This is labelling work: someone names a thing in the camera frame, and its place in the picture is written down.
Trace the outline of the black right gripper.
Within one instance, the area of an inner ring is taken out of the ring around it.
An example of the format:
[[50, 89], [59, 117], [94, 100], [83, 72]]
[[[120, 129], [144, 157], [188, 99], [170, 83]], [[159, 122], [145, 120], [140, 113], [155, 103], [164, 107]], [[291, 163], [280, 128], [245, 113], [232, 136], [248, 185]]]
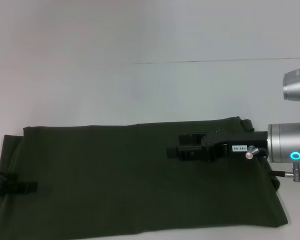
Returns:
[[169, 159], [180, 161], [213, 162], [219, 158], [252, 157], [268, 158], [268, 133], [256, 132], [193, 132], [178, 137], [180, 145], [166, 148]]

